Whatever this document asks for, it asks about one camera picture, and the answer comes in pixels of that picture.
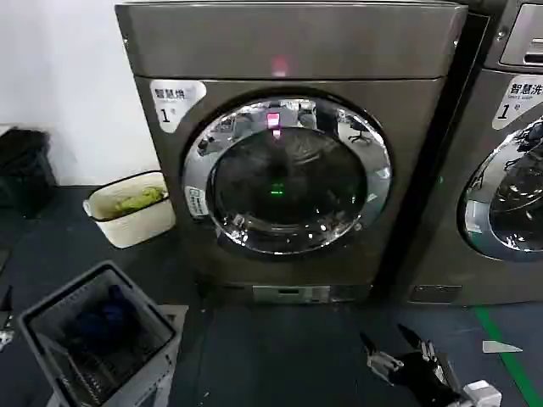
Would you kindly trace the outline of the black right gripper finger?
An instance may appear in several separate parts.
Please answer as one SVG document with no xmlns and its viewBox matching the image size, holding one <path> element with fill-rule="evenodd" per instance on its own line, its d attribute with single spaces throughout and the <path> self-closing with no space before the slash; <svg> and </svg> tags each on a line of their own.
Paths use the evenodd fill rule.
<svg viewBox="0 0 543 407">
<path fill-rule="evenodd" d="M 360 332 L 359 335 L 367 354 L 367 367 L 389 385 L 393 385 L 392 379 L 404 367 L 404 363 L 378 350 L 372 339 L 364 332 Z"/>
<path fill-rule="evenodd" d="M 445 362 L 439 358 L 433 342 L 422 339 L 415 331 L 403 324 L 398 323 L 397 327 L 402 337 L 412 347 L 410 353 L 403 354 L 400 357 L 400 361 L 404 364 L 404 367 L 427 369 L 440 382 L 449 385 L 450 380 L 445 371 Z"/>
</svg>

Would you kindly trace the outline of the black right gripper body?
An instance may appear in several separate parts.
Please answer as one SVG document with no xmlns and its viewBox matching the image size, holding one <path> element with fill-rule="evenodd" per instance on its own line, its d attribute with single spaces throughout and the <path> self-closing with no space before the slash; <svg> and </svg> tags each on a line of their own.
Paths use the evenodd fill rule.
<svg viewBox="0 0 543 407">
<path fill-rule="evenodd" d="M 425 358 L 422 352 L 398 357 L 403 366 L 390 374 L 390 382 L 407 387 L 421 406 L 449 406 L 462 401 L 462 396 L 436 375 L 440 364 L 435 356 Z"/>
</svg>

